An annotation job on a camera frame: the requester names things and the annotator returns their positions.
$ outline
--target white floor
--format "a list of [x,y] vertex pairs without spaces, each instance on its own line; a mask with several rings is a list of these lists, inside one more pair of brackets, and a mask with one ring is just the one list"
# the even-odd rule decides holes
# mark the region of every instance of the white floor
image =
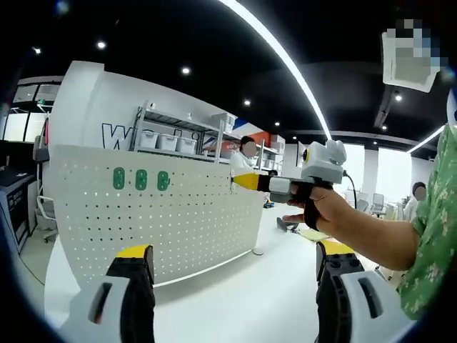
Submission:
[[18,272],[19,281],[23,286],[23,290],[26,292],[30,302],[40,314],[44,313],[43,284],[46,279],[49,257],[51,256],[51,251],[54,246],[54,239],[45,243],[43,237],[44,233],[36,229],[26,240],[24,248],[21,251],[22,261],[20,259],[17,259],[16,261],[16,270]]

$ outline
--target ceiling light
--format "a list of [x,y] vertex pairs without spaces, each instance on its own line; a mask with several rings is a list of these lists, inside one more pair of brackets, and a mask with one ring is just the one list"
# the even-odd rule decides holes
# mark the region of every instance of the ceiling light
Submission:
[[104,41],[98,41],[97,42],[97,48],[99,48],[100,50],[103,50],[106,48],[106,43]]
[[438,130],[436,130],[434,133],[432,133],[430,136],[428,136],[427,138],[425,138],[421,143],[417,144],[414,148],[408,150],[407,152],[410,154],[411,152],[419,149],[421,146],[423,146],[424,144],[427,144],[429,141],[431,141],[433,138],[435,138],[436,136],[438,136],[441,132],[443,132],[444,130],[444,125],[442,127],[440,127]]
[[226,5],[241,18],[244,19],[251,27],[257,31],[258,34],[268,43],[269,46],[278,54],[279,58],[287,66],[288,70],[292,73],[295,80],[298,82],[298,85],[303,90],[304,94],[308,98],[309,103],[313,107],[316,116],[318,117],[322,129],[325,132],[327,139],[331,139],[330,131],[328,130],[327,123],[323,117],[322,111],[317,104],[316,98],[313,95],[313,92],[309,88],[305,79],[301,75],[295,63],[292,61],[291,57],[287,54],[286,50],[278,42],[278,40],[271,34],[271,32],[243,5],[238,3],[236,0],[219,0],[222,4]]

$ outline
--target recessed light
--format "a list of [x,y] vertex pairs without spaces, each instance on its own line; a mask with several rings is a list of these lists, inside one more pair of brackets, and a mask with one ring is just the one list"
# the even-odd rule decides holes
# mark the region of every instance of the recessed light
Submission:
[[97,48],[99,48],[100,50],[103,50],[106,48],[106,43],[104,41],[98,41],[97,42]]

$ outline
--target human hand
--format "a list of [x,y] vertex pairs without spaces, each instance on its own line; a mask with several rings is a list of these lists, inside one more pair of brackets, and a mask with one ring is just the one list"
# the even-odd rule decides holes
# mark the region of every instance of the human hand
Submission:
[[[297,191],[298,186],[295,184],[292,185],[292,194],[296,194]],[[346,200],[331,189],[314,187],[311,191],[310,199],[314,201],[314,205],[320,214],[316,225],[319,231],[322,232],[332,232],[336,223],[343,220],[343,218],[352,210],[352,207],[346,202]],[[287,204],[305,209],[305,204],[296,200],[290,200]],[[283,220],[289,223],[304,223],[304,211],[302,214],[284,216]]]

